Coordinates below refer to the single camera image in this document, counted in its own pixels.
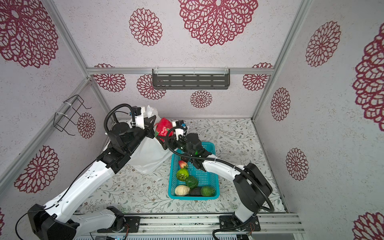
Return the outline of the red dragon fruit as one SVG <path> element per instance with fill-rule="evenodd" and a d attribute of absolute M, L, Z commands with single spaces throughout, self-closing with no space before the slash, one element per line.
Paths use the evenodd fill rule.
<path fill-rule="evenodd" d="M 155 129 L 155 137 L 161 143 L 165 142 L 168 131 L 173 127 L 171 121 L 166 118 L 162 118 L 157 124 Z"/>

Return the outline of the white plastic bag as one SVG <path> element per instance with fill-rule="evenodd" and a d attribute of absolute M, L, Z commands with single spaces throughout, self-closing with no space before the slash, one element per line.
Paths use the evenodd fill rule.
<path fill-rule="evenodd" d="M 154 115 L 157 117 L 154 127 L 155 130 L 156 124 L 162 118 L 159 116 L 156 108 L 147 106 L 144 116 L 149 118 Z M 149 175 L 160 167 L 166 160 L 168 160 L 172 154 L 173 153 L 169 149 L 163 149 L 161 144 L 156 140 L 156 137 L 153 139 L 145 137 L 131 156 L 131 159 L 128 161 L 128 165 L 142 174 Z"/>

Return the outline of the red peach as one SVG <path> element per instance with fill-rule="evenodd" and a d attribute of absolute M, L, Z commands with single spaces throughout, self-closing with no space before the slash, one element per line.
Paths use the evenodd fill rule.
<path fill-rule="evenodd" d="M 188 169 L 189 165 L 187 162 L 180 160 L 179 161 L 179 167 L 180 167 L 180 169 Z"/>

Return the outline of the lime green round fruit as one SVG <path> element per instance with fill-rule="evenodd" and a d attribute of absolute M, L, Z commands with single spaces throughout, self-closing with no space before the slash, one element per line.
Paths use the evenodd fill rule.
<path fill-rule="evenodd" d="M 187 169 L 185 168 L 182 168 L 180 170 L 177 171 L 177 179 L 181 182 L 185 182 L 187 180 L 187 178 L 190 176 L 189 172 Z"/>

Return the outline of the dark brown avocado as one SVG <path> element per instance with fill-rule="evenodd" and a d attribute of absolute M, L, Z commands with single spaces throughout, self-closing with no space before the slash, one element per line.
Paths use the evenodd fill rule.
<path fill-rule="evenodd" d="M 190 197 L 201 197 L 201 187 L 196 187 L 190 190 L 189 192 Z"/>

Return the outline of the green avocado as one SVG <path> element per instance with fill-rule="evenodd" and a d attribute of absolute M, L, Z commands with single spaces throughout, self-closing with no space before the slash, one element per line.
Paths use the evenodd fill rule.
<path fill-rule="evenodd" d="M 201 187 L 200 194 L 202 197 L 213 197 L 216 194 L 216 190 L 210 186 Z"/>

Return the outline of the green leafy fruit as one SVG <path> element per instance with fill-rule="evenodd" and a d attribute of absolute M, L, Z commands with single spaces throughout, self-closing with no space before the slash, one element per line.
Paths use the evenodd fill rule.
<path fill-rule="evenodd" d="M 186 186 L 191 190 L 198 187 L 199 181 L 194 176 L 188 176 L 185 180 Z"/>

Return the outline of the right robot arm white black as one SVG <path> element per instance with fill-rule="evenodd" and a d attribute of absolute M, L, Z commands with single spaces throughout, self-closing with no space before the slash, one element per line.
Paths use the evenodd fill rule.
<path fill-rule="evenodd" d="M 235 165 L 219 159 L 203 147 L 198 134 L 157 137 L 167 150 L 179 157 L 191 160 L 195 168 L 216 174 L 233 182 L 241 204 L 234 212 L 234 220 L 244 223 L 254 218 L 261 210 L 275 211 L 269 196 L 273 189 L 259 168 L 249 163 Z"/>

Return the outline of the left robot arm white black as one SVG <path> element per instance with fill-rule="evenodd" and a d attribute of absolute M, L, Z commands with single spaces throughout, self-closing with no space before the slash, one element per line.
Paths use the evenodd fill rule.
<path fill-rule="evenodd" d="M 28 210 L 33 233 L 41 240 L 73 240 L 97 230 L 119 232 L 125 215 L 115 207 L 81 216 L 78 207 L 105 181 L 115 176 L 131 159 L 145 138 L 154 138 L 156 116 L 142 118 L 141 124 L 118 122 L 106 129 L 110 143 L 84 174 L 54 199 Z"/>

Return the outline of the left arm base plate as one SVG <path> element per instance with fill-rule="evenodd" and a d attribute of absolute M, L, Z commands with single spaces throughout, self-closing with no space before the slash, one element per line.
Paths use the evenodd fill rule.
<path fill-rule="evenodd" d="M 112 226 L 107 229 L 99 229 L 97 233 L 137 233 L 140 225 L 140 217 L 117 217 Z"/>

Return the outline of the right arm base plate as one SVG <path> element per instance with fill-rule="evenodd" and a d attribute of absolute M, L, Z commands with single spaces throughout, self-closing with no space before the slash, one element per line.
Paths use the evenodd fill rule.
<path fill-rule="evenodd" d="M 261 225 L 257 216 L 251 216 L 244 222 L 237 219 L 235 215 L 219 216 L 220 230 L 223 232 L 238 231 L 238 232 L 259 232 Z"/>

